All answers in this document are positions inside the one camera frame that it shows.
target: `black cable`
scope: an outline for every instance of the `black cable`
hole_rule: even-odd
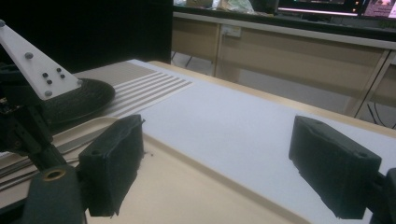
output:
[[[373,118],[374,124],[378,124],[378,123],[376,122],[376,120],[375,120],[375,116],[374,116],[373,110],[371,109],[370,105],[367,104],[367,107],[369,108],[369,111],[370,111],[370,114],[371,114],[371,116],[372,116],[372,118]],[[378,110],[376,109],[376,103],[374,103],[374,109],[375,109],[375,113],[376,113],[376,116],[378,117],[379,122],[380,122],[384,127],[387,127],[387,128],[388,128],[388,126],[385,125],[385,123],[382,122],[381,118],[379,117]],[[396,123],[391,127],[391,129],[395,129],[395,128],[396,128]]]
[[[375,120],[375,117],[374,117],[374,114],[373,114],[373,110],[371,109],[370,105],[367,104],[367,107],[369,108],[369,111],[370,111],[370,114],[371,114],[371,116],[372,116],[372,118],[373,118],[374,124],[378,124],[378,123],[376,122],[376,120]]]
[[[374,103],[374,110],[375,110],[376,116],[378,117],[379,122],[381,122],[381,124],[383,126],[387,127],[387,125],[385,125],[384,122],[382,122],[381,118],[379,117],[378,110],[376,109],[376,103]]]

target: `computer monitor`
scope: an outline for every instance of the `computer monitor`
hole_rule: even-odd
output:
[[[356,17],[364,0],[279,0],[279,12]]]
[[[395,0],[368,0],[361,15],[365,18],[396,20],[395,2]]]

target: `screw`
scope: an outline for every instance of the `screw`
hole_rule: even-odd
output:
[[[14,142],[14,148],[19,148],[19,147],[21,147],[21,145],[22,145],[21,141]]]
[[[33,59],[33,53],[31,53],[31,52],[26,52],[26,53],[25,53],[25,58],[26,58],[26,59]]]
[[[45,94],[46,96],[51,96],[51,95],[52,95],[52,91],[46,91],[46,92],[44,92],[44,94]]]

